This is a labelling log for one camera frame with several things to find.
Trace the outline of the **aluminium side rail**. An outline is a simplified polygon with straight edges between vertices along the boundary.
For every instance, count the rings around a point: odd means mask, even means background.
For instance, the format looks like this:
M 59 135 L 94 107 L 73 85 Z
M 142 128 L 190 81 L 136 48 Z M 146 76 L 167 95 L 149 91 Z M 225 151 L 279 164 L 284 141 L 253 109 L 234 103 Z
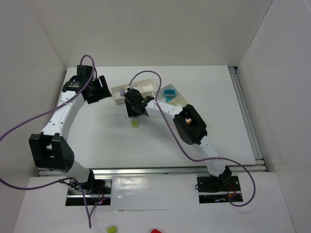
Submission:
M 234 86 L 234 90 L 236 92 L 236 96 L 238 99 L 238 103 L 241 109 L 242 117 L 244 120 L 244 124 L 246 127 L 246 131 L 250 140 L 251 148 L 253 151 L 253 155 L 255 158 L 255 165 L 249 165 L 252 171 L 267 171 L 267 167 L 264 161 L 264 158 L 261 153 L 261 149 L 259 146 L 259 142 L 255 133 L 255 129 L 251 120 L 250 113 L 248 111 L 247 103 L 244 97 L 244 93 L 242 90 L 242 86 L 237 75 L 237 67 L 228 67 L 229 74 L 232 80 L 232 84 Z

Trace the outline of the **right white divided tray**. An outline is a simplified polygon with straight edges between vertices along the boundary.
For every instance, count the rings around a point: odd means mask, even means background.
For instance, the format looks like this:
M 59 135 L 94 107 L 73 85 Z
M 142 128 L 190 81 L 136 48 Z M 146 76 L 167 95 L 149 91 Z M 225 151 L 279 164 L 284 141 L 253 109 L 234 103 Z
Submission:
M 164 97 L 164 90 L 165 89 L 173 89 L 175 90 L 175 97 L 170 101 L 166 102 L 166 98 Z M 189 104 L 189 101 L 184 97 L 184 95 L 177 89 L 177 87 L 169 83 L 167 85 L 159 85 L 158 89 L 155 90 L 152 95 L 155 98 L 157 94 L 157 100 L 151 101 L 152 106 L 157 106 L 157 104 L 160 105 L 161 108 L 181 108 L 185 107 L 187 104 Z

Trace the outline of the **red object at edge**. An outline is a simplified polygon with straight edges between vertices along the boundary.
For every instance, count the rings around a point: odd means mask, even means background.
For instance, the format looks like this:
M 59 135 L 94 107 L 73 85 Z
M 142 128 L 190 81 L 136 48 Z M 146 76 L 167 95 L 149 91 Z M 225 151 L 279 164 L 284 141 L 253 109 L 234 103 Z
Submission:
M 162 233 L 162 231 L 158 230 L 158 229 L 152 229 L 150 231 L 150 233 Z

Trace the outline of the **green lego outside workspace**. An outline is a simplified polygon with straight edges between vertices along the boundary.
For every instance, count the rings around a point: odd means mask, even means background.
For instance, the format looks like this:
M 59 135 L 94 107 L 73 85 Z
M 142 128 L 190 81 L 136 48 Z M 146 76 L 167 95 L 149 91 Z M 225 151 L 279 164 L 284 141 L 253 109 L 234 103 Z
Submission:
M 108 233 L 116 233 L 117 232 L 117 227 L 116 226 L 111 226 L 107 229 Z

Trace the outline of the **aluminium front rail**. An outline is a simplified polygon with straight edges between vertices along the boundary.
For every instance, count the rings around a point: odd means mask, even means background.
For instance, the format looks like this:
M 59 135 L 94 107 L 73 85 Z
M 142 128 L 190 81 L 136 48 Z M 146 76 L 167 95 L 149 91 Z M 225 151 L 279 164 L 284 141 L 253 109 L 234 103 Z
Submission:
M 158 167 L 158 168 L 117 168 L 93 169 L 95 175 L 135 175 L 135 174 L 173 174 L 173 173 L 208 173 L 202 166 L 190 167 Z

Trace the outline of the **yellow-green base lego brick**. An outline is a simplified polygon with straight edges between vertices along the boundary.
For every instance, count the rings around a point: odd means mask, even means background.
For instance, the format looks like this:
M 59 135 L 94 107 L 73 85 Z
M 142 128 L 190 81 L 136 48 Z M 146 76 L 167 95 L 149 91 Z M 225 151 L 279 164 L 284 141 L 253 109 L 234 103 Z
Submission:
M 139 121 L 133 120 L 131 126 L 132 126 L 132 128 L 138 128 L 139 127 Z

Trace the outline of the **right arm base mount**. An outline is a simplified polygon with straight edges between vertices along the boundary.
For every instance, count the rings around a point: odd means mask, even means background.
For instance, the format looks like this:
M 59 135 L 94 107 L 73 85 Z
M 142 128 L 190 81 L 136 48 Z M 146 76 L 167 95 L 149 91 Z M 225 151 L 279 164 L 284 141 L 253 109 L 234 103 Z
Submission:
M 198 191 L 199 203 L 242 202 L 241 187 L 238 176 L 233 176 L 228 166 L 219 177 L 200 176 L 194 187 Z

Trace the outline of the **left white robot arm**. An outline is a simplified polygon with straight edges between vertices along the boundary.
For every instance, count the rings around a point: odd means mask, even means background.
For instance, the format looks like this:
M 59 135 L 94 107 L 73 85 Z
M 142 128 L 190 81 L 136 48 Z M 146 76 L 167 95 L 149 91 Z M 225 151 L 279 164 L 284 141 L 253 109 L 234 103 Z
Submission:
M 104 76 L 96 76 L 92 66 L 78 65 L 76 75 L 62 87 L 58 109 L 40 133 L 33 133 L 29 145 L 35 166 L 59 171 L 74 178 L 76 184 L 91 192 L 98 185 L 91 169 L 75 160 L 67 140 L 70 128 L 82 106 L 111 97 Z

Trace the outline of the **teal square lego brick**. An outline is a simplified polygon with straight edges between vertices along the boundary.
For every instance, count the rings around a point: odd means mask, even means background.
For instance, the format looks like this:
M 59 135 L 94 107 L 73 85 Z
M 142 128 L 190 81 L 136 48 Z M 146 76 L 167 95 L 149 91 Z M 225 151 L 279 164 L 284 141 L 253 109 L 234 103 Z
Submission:
M 164 90 L 164 97 L 165 98 L 174 98 L 175 97 L 175 90 L 173 90 L 173 89 L 165 89 Z

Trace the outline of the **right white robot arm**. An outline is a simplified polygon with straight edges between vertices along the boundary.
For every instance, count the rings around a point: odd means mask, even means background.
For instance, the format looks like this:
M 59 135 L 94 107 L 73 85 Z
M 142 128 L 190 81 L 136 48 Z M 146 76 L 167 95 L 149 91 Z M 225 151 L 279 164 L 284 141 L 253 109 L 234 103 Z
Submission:
M 169 126 L 175 139 L 181 139 L 187 145 L 197 150 L 202 159 L 192 159 L 196 162 L 205 162 L 212 177 L 212 185 L 220 188 L 226 185 L 232 172 L 218 157 L 218 153 L 210 143 L 207 135 L 207 125 L 195 108 L 174 106 L 164 102 L 157 102 L 154 97 L 143 97 L 134 89 L 128 88 L 124 94 L 125 105 L 129 117 L 162 116 Z

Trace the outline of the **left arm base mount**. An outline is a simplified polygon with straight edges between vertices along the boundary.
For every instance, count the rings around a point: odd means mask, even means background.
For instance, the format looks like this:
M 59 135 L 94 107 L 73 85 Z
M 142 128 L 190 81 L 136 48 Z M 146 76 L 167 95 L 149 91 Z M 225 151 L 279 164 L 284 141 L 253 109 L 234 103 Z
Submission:
M 83 206 L 84 200 L 80 187 L 74 182 L 66 183 L 68 186 L 66 206 Z M 88 206 L 95 204 L 109 206 L 111 204 L 112 179 L 96 180 L 95 187 L 91 190 L 84 190 Z

